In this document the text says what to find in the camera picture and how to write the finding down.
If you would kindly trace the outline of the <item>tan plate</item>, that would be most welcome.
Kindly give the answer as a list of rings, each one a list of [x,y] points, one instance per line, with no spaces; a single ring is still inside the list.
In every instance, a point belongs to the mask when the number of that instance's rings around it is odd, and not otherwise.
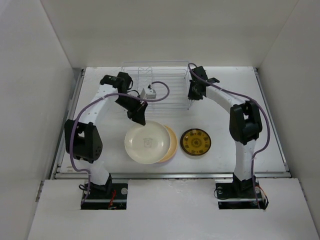
[[[178,149],[178,139],[176,133],[169,126],[165,125],[165,127],[170,135],[170,147],[166,155],[157,162],[158,164],[163,164],[171,160],[175,156]]]

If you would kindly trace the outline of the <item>white wire dish rack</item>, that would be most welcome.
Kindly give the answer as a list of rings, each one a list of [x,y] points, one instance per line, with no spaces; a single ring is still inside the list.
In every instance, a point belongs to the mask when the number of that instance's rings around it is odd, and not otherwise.
[[[133,80],[133,89],[140,94],[151,88],[155,98],[166,99],[150,102],[147,112],[177,112],[190,108],[192,102],[188,99],[190,74],[188,60],[152,60],[124,61],[121,71],[128,73]]]

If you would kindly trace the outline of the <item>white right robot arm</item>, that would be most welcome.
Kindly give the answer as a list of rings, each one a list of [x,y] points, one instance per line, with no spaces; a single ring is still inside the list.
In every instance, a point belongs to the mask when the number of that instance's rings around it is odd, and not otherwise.
[[[189,63],[188,69],[192,78],[188,98],[194,101],[208,98],[229,114],[229,133],[235,142],[236,151],[232,193],[237,199],[257,199],[254,160],[265,148],[256,151],[255,146],[263,130],[260,114],[268,122],[264,110],[253,98],[215,85],[219,81],[214,77],[208,78],[203,66]]]

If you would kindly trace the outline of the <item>yellow black patterned plate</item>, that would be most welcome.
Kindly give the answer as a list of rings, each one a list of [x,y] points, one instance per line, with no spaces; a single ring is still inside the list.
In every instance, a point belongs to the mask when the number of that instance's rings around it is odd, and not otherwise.
[[[180,147],[187,155],[199,157],[205,155],[212,146],[209,134],[200,128],[186,130],[180,137]]]

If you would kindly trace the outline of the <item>cream white plate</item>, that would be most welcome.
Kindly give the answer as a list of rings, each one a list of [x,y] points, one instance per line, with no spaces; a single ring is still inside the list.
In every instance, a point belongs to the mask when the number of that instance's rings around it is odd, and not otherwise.
[[[167,128],[159,122],[148,120],[145,125],[135,124],[124,138],[128,156],[139,164],[155,164],[170,149],[171,137]]]

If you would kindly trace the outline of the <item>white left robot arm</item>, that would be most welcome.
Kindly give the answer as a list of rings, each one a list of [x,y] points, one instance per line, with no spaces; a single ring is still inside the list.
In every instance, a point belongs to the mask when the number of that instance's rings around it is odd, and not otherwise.
[[[147,102],[128,94],[133,80],[128,73],[119,72],[116,76],[105,75],[91,102],[72,120],[64,124],[65,147],[73,169],[88,175],[88,183],[81,188],[85,193],[93,191],[100,198],[107,198],[112,192],[112,176],[100,159],[103,142],[97,123],[101,121],[112,102],[126,110],[127,117],[141,125],[146,125]]]

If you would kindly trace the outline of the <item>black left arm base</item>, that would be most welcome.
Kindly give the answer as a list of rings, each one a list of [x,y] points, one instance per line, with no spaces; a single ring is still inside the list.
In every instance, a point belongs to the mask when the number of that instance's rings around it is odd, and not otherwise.
[[[81,210],[126,210],[128,197],[128,181],[127,180],[113,180],[111,189],[102,191],[93,188],[90,185],[90,193],[87,194],[88,183],[80,184],[79,188],[82,190],[82,197],[80,203]]]

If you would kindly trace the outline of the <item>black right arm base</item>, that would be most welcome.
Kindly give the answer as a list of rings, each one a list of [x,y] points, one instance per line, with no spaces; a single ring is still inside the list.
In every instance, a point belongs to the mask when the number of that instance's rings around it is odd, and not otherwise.
[[[266,210],[269,206],[269,199],[258,182],[255,187],[249,184],[247,189],[238,191],[233,182],[216,181],[213,194],[220,210]]]

